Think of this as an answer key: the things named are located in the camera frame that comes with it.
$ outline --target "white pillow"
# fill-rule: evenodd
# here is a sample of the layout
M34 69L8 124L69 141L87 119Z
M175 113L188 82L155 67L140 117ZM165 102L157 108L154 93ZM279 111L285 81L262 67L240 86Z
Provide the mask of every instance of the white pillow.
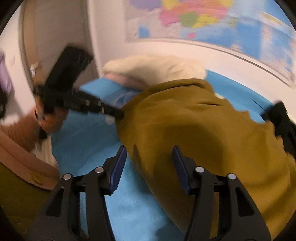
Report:
M197 60L177 56L128 56L105 64L103 73L131 76L147 85L157 85L180 79L205 79L207 72Z

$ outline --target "hand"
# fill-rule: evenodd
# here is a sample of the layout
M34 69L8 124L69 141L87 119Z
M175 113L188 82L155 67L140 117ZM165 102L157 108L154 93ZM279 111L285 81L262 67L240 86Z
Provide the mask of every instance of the hand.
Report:
M52 114L44 114L44 119L39 120L39 125L46 133L55 133L62 127L68 112L68 110L56 109ZM43 104L39 98L36 99L36 113L37 115L43 113Z

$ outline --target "world map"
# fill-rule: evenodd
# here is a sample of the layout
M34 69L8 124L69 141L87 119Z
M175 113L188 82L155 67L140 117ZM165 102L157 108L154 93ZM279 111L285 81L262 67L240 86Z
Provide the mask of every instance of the world map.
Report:
M294 81L295 30L274 0L124 0L127 40L183 39L259 60Z

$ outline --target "black cloth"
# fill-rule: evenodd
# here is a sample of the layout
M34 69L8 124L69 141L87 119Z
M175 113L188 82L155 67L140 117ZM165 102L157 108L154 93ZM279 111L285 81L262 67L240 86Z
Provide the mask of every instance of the black cloth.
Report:
M6 112L7 95L0 87L0 119L2 119Z
M284 150L293 155L296 159L296 126L290 121L283 102L275 104L264 112L263 120L270 120L275 127L275 136L281 136L284 143Z

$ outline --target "metal screw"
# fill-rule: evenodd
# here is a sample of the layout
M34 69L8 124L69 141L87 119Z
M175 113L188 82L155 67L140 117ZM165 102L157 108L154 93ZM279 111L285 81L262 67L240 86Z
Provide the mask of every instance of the metal screw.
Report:
M235 180L237 178L237 176L233 173L228 174L228 178L231 180Z
M96 173L102 173L104 171L104 168L102 168L102 167L97 167L96 169L95 169L95 172Z
M197 167L195 169L195 171L198 172L198 173L203 173L205 171L205 169L203 167Z
M65 175L63 176L64 180L66 180L66 181L67 181L67 180L70 180L71 177L72 177L72 176L71 176L71 174L69 174L69 173L68 173L68 174L65 174Z

